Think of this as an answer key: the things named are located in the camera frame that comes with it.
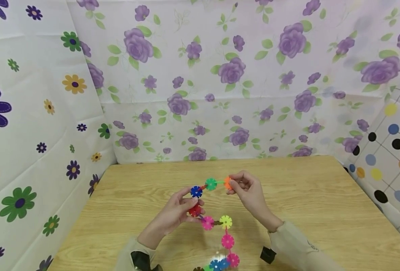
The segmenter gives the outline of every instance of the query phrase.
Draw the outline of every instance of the wooden table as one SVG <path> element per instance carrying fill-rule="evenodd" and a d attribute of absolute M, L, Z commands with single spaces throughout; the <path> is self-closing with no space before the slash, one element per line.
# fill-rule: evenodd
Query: wooden table
<path fill-rule="evenodd" d="M 262 181 L 273 212 L 291 220 L 345 270 L 400 271 L 400 234 L 331 156 L 111 166 L 50 270 L 112 270 L 128 237 L 139 234 L 173 192 L 241 169 Z M 237 196 L 227 196 L 220 185 L 202 199 L 208 215 L 232 217 L 229 233 L 235 238 L 232 251 L 241 258 L 239 270 L 294 270 L 260 259 L 268 235 Z M 204 231 L 185 223 L 161 242 L 153 266 L 160 263 L 164 271 L 205 266 L 225 253 L 222 235 L 218 227 Z"/>

